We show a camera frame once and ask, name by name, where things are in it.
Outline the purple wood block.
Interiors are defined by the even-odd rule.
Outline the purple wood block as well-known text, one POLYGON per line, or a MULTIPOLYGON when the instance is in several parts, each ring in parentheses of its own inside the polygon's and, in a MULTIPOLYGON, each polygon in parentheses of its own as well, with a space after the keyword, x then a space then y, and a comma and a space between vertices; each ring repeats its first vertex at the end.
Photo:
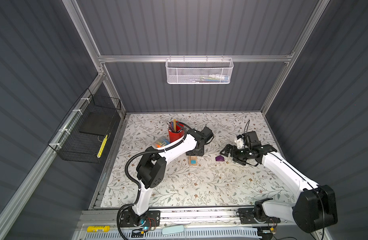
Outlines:
POLYGON ((215 161, 216 162, 224 162, 225 161, 225 158, 224 158, 224 156, 219 155, 219 156, 215 157, 215 161))

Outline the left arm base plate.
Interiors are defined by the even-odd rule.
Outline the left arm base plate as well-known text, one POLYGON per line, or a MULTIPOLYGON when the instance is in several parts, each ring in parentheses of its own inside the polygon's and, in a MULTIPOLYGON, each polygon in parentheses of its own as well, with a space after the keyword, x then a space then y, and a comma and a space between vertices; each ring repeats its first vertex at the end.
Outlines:
POLYGON ((121 228, 158 227, 160 218, 160 211, 147 211, 144 214, 137 215, 133 210, 125 210, 118 215, 117 224, 121 228))

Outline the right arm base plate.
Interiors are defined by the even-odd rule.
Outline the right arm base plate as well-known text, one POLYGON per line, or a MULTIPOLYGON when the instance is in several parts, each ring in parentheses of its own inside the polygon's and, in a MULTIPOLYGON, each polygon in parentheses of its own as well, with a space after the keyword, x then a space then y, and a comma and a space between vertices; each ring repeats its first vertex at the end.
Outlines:
POLYGON ((268 217, 261 209, 239 208, 236 212, 242 224, 279 224, 281 220, 276 217, 268 217))

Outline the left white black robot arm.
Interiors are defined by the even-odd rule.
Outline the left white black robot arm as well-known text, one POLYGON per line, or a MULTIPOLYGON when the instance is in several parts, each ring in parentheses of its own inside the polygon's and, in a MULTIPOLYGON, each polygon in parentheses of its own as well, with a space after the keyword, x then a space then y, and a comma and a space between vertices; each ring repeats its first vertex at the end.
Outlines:
POLYGON ((204 127, 201 131, 189 129, 184 132, 183 137, 165 147, 157 149, 149 147, 146 151, 135 155, 133 159, 141 157, 136 167, 137 178, 133 178, 129 173, 130 163, 127 163, 125 168, 127 177, 138 185, 138 195, 132 206, 133 213, 139 217, 148 211, 153 188, 164 179, 169 163, 183 154, 202 157, 205 145, 211 143, 213 138, 214 134, 208 127, 204 127))

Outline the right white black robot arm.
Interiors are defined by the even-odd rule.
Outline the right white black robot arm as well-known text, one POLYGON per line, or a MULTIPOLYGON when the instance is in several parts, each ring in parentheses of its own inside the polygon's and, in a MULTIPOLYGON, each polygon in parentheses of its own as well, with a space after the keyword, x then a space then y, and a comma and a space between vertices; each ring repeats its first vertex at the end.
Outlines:
POLYGON ((227 144, 220 155, 231 157, 240 165, 255 160, 272 171, 293 193, 294 204, 274 198, 258 200, 254 204, 253 217, 258 223, 278 218, 296 223, 306 233, 312 233, 338 223, 336 197, 328 185, 311 180, 288 161, 272 145, 263 145, 256 132, 238 135, 234 145, 227 144))

